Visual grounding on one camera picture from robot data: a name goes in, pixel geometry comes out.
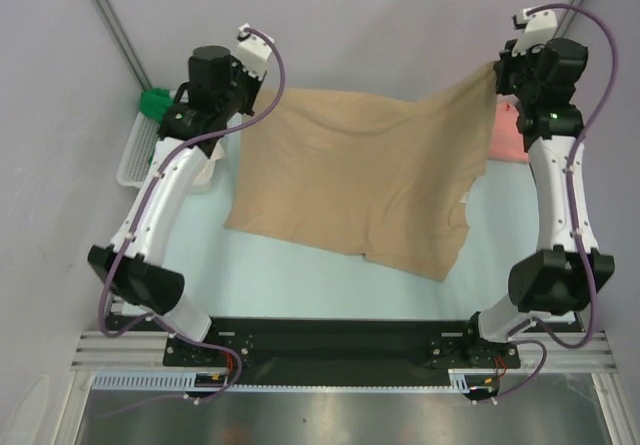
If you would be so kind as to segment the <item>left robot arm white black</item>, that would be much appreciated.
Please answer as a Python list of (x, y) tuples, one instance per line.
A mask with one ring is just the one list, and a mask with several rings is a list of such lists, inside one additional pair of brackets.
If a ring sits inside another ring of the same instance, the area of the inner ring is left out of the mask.
[(164, 268), (168, 240), (186, 196), (219, 140), (234, 132), (230, 120), (251, 116), (272, 49), (262, 41), (196, 48), (189, 79), (172, 96), (158, 130), (147, 176), (124, 223), (110, 243), (94, 245), (88, 262), (105, 292), (159, 318), (186, 338), (197, 363), (214, 362), (220, 339), (211, 318), (188, 297), (184, 277)]

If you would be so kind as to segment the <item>tan t shirt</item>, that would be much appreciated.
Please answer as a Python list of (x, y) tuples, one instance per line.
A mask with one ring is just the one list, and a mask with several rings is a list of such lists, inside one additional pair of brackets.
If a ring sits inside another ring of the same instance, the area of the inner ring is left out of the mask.
[(226, 227), (443, 281), (466, 241), (497, 97), (484, 64), (417, 101), (288, 89), (241, 134)]

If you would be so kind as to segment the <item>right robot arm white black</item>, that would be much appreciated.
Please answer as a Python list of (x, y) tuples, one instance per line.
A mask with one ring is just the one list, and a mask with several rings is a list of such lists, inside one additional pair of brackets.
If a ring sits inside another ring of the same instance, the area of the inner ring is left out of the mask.
[(535, 252), (511, 268), (507, 294), (470, 320), (474, 333), (461, 341), (461, 353), (473, 366), (493, 359), (497, 343), (592, 305), (615, 270), (588, 217), (585, 126), (571, 102), (587, 61), (587, 48), (570, 39), (525, 46), (510, 40), (494, 66), (497, 94), (518, 100), (516, 126), (536, 189), (539, 232)]

